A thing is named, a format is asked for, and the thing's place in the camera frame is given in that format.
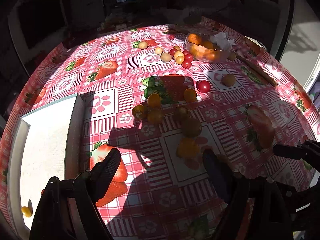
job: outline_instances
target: table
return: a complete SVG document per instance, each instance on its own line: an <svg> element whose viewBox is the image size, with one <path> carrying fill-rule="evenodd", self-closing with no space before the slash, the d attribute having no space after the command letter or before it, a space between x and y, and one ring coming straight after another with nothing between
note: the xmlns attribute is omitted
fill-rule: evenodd
<svg viewBox="0 0 320 240"><path fill-rule="evenodd" d="M160 125L146 121L140 127L134 124L131 110L145 101L146 86L141 80L149 76L168 79L168 74L180 75L175 80L177 88L209 80L210 92L197 92L196 105L180 102L202 123L203 131L197 139L201 149L211 147L216 154L225 155L234 171L246 177L272 176L297 190L308 187L314 170L303 161L274 156L271 147L260 149L253 124L245 114L250 105L263 111L275 130L273 144L297 145L306 138L319 140L319 113L305 91L279 62L243 35L205 17L194 27L199 26L209 33L224 32L234 40L233 50L259 65L278 86L261 85L254 73L237 59L218 64L194 61L190 69L183 69L174 60L160 61L160 56L154 53L157 46L168 52L173 46L184 44L182 33L169 40L168 32L174 25L114 33L72 49L59 44L20 93L0 143L0 209L10 224L5 180L18 119L49 102L79 93L86 104L80 170L89 169L99 159L94 149L107 148L99 142L108 142L112 134L112 143L120 149L128 172L125 182L114 184L113 193L120 196L107 205L100 202L102 206L98 208L111 235L128 239L182 239L188 236L188 225L204 214L210 232L213 231L226 204L207 180L201 158L188 163L176 157L181 130L172 118L172 105L162 105L165 118ZM147 49L133 47L142 40L149 40ZM119 67L98 79L103 74L95 74L97 68L107 60L117 62ZM236 76L236 84L227 88L220 80L229 73Z"/></svg>

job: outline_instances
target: red cherry tomato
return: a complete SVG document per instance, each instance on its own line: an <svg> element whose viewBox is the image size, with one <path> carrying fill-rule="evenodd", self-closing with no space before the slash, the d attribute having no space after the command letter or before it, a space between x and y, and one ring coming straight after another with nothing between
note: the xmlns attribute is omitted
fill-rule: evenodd
<svg viewBox="0 0 320 240"><path fill-rule="evenodd" d="M189 60L184 60L181 65L182 65L183 68L188 69L188 68L191 68L192 63Z"/></svg>
<svg viewBox="0 0 320 240"><path fill-rule="evenodd" d="M211 85L207 80L201 80L196 83L196 88L201 93L208 93L210 91Z"/></svg>
<svg viewBox="0 0 320 240"><path fill-rule="evenodd" d="M170 54L171 56L174 56L174 54L175 54L177 51L178 51L177 49L170 49L169 54Z"/></svg>
<svg viewBox="0 0 320 240"><path fill-rule="evenodd" d="M187 60L187 61L193 61L193 56L191 54L187 54L184 56L184 60Z"/></svg>

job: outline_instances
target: red and white tablecloth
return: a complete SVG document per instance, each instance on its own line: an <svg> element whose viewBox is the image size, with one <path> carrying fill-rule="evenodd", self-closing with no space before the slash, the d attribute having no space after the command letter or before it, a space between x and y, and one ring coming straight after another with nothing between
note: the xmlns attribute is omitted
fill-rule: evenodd
<svg viewBox="0 0 320 240"><path fill-rule="evenodd" d="M297 145L306 137L319 140L317 109L309 104L295 78L270 54L261 50L253 56L244 36L227 26L218 24L218 29L214 28L217 24L206 18L201 25L234 39L233 49L258 64L278 82L278 86L274 88L270 84L254 82L244 71L245 65L237 59L218 64L193 61L190 69L182 68L174 60L160 61L160 56L155 54L157 46L168 52L175 45L184 45L184 34L177 33L174 40L169 40L167 33L173 27L171 25L123 31L72 49L59 44L38 66L20 93L0 143L0 209L10 224L6 170L17 121L32 109L73 93L81 94L87 107L80 170L89 168L88 152L97 142L107 142L113 129L117 132L114 139L128 172L127 192L99 207L112 236L187 238L187 225L204 214L210 228L218 224L226 205L217 197L203 166L200 163L198 169L190 169L175 156L181 130L172 118L172 105L162 106L165 117L160 125L144 122L138 129L133 125L131 110L145 101L146 87L141 80L149 76L179 74L186 77L185 85L189 85L190 80L193 83L209 80L211 90L206 94L197 91L196 107L180 102L180 105L189 107L191 115L202 123L199 146L212 147L216 154L225 155L234 170L248 178L272 176L297 190L308 187L314 170L305 167L302 161L274 156L271 148L258 151L248 140L251 124L244 112L246 105L256 105L275 128L273 144ZM135 41L142 40L155 41L145 50L133 47ZM81 61L79 65L66 71L77 59ZM106 60L116 61L119 65L117 71L89 82L88 76ZM229 73L237 79L231 88L220 83L222 76ZM40 90L42 98L31 100L32 95Z"/></svg>

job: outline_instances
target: brown stick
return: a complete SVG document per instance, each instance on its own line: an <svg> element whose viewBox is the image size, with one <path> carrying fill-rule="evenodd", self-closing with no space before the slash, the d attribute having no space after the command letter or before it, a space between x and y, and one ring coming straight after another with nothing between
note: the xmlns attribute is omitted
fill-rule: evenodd
<svg viewBox="0 0 320 240"><path fill-rule="evenodd" d="M267 73L265 73L261 68L259 68L255 64L251 63L250 61L246 60L245 58L241 57L239 54L237 54L237 53L235 53L235 54L236 54L237 59L241 60L248 67L250 67L254 71L256 71L260 76L262 76L266 81L268 81L268 83L270 83L274 87L277 87L278 83L272 77L270 77Z"/></svg>

